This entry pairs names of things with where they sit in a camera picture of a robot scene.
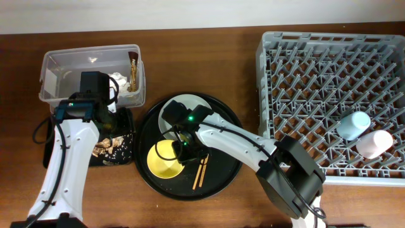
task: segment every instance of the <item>round black tray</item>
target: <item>round black tray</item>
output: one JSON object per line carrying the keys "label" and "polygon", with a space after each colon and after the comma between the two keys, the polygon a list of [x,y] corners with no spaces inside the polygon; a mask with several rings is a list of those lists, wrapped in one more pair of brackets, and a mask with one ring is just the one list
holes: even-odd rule
{"label": "round black tray", "polygon": [[[235,113],[221,101],[205,94],[187,94],[203,98],[209,103],[212,110],[220,114],[225,120],[242,127]],[[242,163],[222,151],[212,149],[202,187],[197,186],[195,191],[192,190],[192,185],[196,178],[198,162],[187,164],[179,175],[171,179],[161,179],[153,175],[147,167],[147,153],[157,143],[161,134],[158,126],[159,112],[172,97],[151,108],[140,123],[135,136],[135,164],[142,178],[158,193],[175,200],[201,200],[225,189],[237,175]]]}

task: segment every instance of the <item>plastic crate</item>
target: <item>plastic crate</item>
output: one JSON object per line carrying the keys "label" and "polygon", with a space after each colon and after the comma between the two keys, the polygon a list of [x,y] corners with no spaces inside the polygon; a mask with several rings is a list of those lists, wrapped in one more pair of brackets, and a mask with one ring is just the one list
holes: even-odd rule
{"label": "plastic crate", "polygon": [[[328,184],[405,186],[405,38],[399,35],[266,32],[256,52],[259,134],[288,134],[307,149]],[[339,120],[364,111],[363,133],[383,129],[394,145],[368,160]]]}
{"label": "plastic crate", "polygon": [[129,51],[139,54],[135,78],[136,91],[119,93],[116,106],[118,108],[142,106],[146,95],[145,71],[140,49],[134,44],[85,47],[46,53],[40,75],[42,87],[39,99],[49,103],[53,108],[57,107],[61,100],[68,99],[74,92],[79,91],[80,76],[85,71],[118,72],[130,81]]}

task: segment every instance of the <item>white plate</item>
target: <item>white plate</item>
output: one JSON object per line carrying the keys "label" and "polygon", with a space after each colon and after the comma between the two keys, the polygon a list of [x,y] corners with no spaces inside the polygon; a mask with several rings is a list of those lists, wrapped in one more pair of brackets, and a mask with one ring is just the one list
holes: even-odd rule
{"label": "white plate", "polygon": [[[158,124],[159,124],[160,132],[162,132],[162,133],[171,128],[171,125],[162,119],[162,113],[163,113],[164,108],[166,108],[166,106],[168,106],[169,103],[172,101],[177,101],[177,102],[183,103],[183,105],[187,109],[191,109],[191,110],[196,108],[197,105],[203,105],[203,106],[211,109],[208,102],[205,101],[203,98],[200,98],[199,96],[191,95],[191,94],[182,94],[182,95],[175,96],[174,98],[171,98],[168,102],[166,102],[166,104],[163,105],[162,109],[160,109]],[[173,132],[169,132],[169,133],[165,134],[165,138],[171,139],[171,140],[177,140],[176,135]]]}

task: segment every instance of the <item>wooden table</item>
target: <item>wooden table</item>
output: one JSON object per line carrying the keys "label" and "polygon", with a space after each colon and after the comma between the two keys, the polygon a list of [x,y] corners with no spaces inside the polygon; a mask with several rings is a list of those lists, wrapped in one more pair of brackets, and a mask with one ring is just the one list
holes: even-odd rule
{"label": "wooden table", "polygon": [[[47,51],[138,44],[146,71],[146,104],[134,108],[139,121],[156,102],[174,92],[203,92],[229,105],[245,129],[258,129],[255,52],[266,31],[405,35],[405,23],[288,25],[80,32],[0,36],[0,227],[24,220],[46,169],[43,145],[31,140],[49,115],[38,98],[42,59]],[[44,137],[45,130],[40,132]],[[394,187],[325,186],[321,206],[328,224],[403,227],[405,190]],[[183,202],[153,191],[134,163],[90,168],[84,189],[84,222],[89,227],[271,227],[290,223],[266,197],[245,165],[224,191]]]}

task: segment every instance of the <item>white wall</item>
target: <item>white wall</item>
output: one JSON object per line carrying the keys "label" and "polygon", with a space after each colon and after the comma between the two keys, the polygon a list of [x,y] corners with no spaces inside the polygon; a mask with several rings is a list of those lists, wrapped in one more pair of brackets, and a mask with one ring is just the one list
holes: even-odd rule
{"label": "white wall", "polygon": [[405,20],[405,0],[0,0],[0,34]]}

